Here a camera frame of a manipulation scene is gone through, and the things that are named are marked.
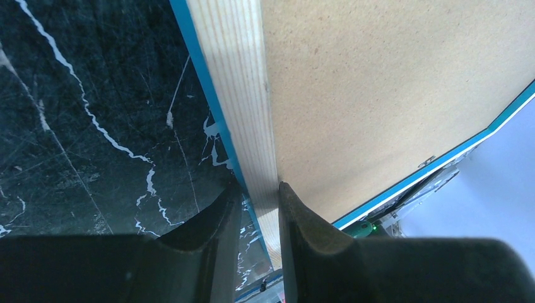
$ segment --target blue edge banding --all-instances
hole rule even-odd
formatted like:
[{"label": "blue edge banding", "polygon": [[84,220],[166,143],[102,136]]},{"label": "blue edge banding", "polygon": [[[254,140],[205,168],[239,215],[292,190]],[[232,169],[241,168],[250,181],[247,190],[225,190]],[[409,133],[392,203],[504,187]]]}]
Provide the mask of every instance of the blue edge banding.
[{"label": "blue edge banding", "polygon": [[[197,76],[199,77],[199,81],[201,82],[201,86],[203,87],[206,100],[208,101],[208,105],[210,106],[210,110],[212,112],[212,116],[214,117],[214,120],[219,127],[221,140],[223,142],[223,145],[225,146],[226,154],[228,155],[228,158],[230,159],[230,162],[232,163],[234,174],[236,175],[236,178],[238,179],[238,182],[241,184],[241,186],[244,189],[247,189],[245,186],[244,175],[242,174],[240,164],[238,163],[236,151],[234,150],[234,146],[232,145],[230,132],[226,126],[225,117],[223,117],[223,111],[221,109],[221,105],[219,103],[214,85],[212,83],[212,79],[208,71],[208,66],[206,65],[206,61],[204,60],[201,46],[199,45],[199,41],[197,39],[197,33],[193,25],[193,19],[191,18],[189,8],[187,7],[186,0],[170,0],[170,3],[171,3],[171,7],[173,8],[173,12],[175,13],[177,22],[179,24],[180,31],[182,32],[182,36],[184,37],[185,44],[191,56],[191,61],[193,62],[193,65],[195,66],[195,70],[197,71]],[[472,138],[468,139],[463,144],[455,147],[451,151],[448,151],[447,153],[437,158],[432,163],[428,164],[426,167],[420,169],[419,171],[405,178],[401,182],[390,187],[388,190],[384,191],[383,193],[379,194],[375,198],[366,202],[364,205],[359,206],[357,209],[353,210],[352,212],[348,213],[342,218],[336,220],[333,223],[333,225],[336,228],[341,229],[344,225],[350,223],[355,218],[358,218],[362,214],[371,210],[372,208],[374,208],[375,206],[383,202],[385,199],[392,196],[394,193],[409,186],[412,182],[423,177],[425,174],[429,173],[433,169],[436,169],[437,167],[441,166],[445,162],[448,162],[449,160],[452,159],[452,157],[454,157],[461,151],[465,150],[466,148],[469,148],[475,142],[483,139],[490,133],[494,132],[519,107],[523,106],[524,103],[534,93],[535,93],[535,84],[532,82],[485,130],[473,136]],[[253,207],[251,205],[248,205],[248,209],[249,209],[249,213],[250,213],[251,219],[254,223],[256,230],[261,232],[260,227],[258,225],[258,220],[253,210]],[[264,242],[263,238],[261,240],[261,243],[262,243],[262,246],[264,247],[264,252],[266,252],[267,254],[266,243]]]},{"label": "blue edge banding", "polygon": [[[217,123],[223,146],[225,147],[226,154],[234,170],[234,175],[236,176],[236,179],[238,179],[238,182],[240,183],[242,188],[247,190],[247,187],[245,186],[244,175],[242,174],[242,169],[240,168],[240,164],[238,163],[238,157],[236,156],[234,145],[232,145],[230,132],[228,130],[228,127],[226,126],[225,117],[223,116],[223,111],[221,109],[221,105],[219,103],[214,84],[212,83],[212,78],[210,77],[208,66],[206,65],[206,61],[204,60],[203,52],[197,39],[197,33],[195,31],[195,26],[193,25],[193,19],[191,18],[189,8],[187,7],[186,0],[170,0],[170,3],[173,12],[175,13],[175,18],[177,19],[177,22],[179,24],[180,31],[182,32],[185,45],[187,47],[187,50],[189,51],[191,62],[195,67],[197,77],[199,77],[199,82],[201,83],[201,86],[203,88],[204,96],[206,97],[206,101],[210,106],[210,111],[212,113],[212,116],[214,117],[214,121],[215,123]],[[254,213],[252,205],[247,205],[247,209],[249,211],[249,215],[251,217],[255,229],[258,231],[259,234],[262,234],[262,232],[260,231],[260,226],[258,225],[258,219],[256,218],[256,214]],[[266,253],[267,259],[271,262],[263,237],[260,238],[260,243],[264,248],[264,252]]]}]

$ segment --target white wall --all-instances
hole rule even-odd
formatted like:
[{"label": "white wall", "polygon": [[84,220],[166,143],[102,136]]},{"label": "white wall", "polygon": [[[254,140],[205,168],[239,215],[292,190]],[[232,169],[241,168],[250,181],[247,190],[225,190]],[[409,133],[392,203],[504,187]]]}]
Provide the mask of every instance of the white wall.
[{"label": "white wall", "polygon": [[408,237],[492,237],[535,276],[535,102],[458,165],[461,171],[401,221]]}]

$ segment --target wood grain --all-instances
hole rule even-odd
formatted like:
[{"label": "wood grain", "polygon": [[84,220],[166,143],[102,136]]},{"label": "wood grain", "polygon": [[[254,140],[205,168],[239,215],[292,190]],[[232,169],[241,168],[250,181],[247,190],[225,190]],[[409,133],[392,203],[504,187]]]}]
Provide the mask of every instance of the wood grain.
[{"label": "wood grain", "polygon": [[535,78],[533,1],[262,2],[278,174],[333,222]]},{"label": "wood grain", "polygon": [[260,3],[188,7],[274,269],[281,267],[278,178]]}]

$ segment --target light wood edge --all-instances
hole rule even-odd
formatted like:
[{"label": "light wood edge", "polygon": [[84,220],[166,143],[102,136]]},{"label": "light wood edge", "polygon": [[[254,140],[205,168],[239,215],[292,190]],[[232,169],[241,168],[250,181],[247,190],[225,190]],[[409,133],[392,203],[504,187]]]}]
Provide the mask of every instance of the light wood edge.
[{"label": "light wood edge", "polygon": [[278,177],[259,0],[188,0],[274,270],[281,268]]}]

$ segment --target black plastic part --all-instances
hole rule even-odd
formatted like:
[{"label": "black plastic part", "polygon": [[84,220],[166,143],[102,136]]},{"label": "black plastic part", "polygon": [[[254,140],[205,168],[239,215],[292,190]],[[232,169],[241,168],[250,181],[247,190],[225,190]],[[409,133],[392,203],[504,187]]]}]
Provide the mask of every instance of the black plastic part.
[{"label": "black plastic part", "polygon": [[139,235],[0,240],[0,302],[233,302],[242,192],[157,240]]},{"label": "black plastic part", "polygon": [[285,297],[294,302],[535,302],[535,284],[489,239],[353,239],[279,185]]}]

